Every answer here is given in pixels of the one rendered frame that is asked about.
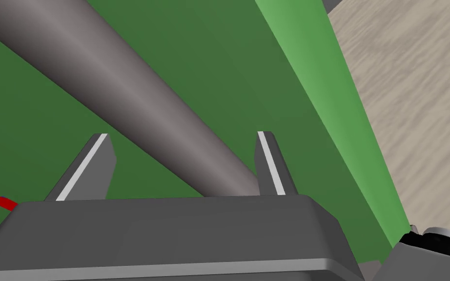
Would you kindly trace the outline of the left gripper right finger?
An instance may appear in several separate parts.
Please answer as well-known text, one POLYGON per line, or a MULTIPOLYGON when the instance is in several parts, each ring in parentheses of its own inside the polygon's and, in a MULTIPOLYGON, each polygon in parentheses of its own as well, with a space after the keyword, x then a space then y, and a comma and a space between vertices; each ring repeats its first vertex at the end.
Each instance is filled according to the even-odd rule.
POLYGON ((259 131, 255 144, 254 163, 260 195, 297 195, 289 169, 274 135, 259 131))

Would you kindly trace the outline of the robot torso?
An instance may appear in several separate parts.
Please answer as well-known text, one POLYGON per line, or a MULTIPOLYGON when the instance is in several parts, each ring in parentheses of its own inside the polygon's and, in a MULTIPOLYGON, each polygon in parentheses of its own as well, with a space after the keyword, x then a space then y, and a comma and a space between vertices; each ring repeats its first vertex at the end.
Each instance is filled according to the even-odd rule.
POLYGON ((372 281, 450 281, 450 229, 405 234, 372 281))

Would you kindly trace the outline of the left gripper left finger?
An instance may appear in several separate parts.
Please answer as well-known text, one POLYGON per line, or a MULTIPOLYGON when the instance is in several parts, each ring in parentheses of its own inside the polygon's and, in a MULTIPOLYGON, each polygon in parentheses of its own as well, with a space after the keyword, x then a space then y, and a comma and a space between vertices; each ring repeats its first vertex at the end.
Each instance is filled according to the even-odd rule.
POLYGON ((117 158, 108 134, 94 134, 46 196, 46 201, 104 200, 117 158))

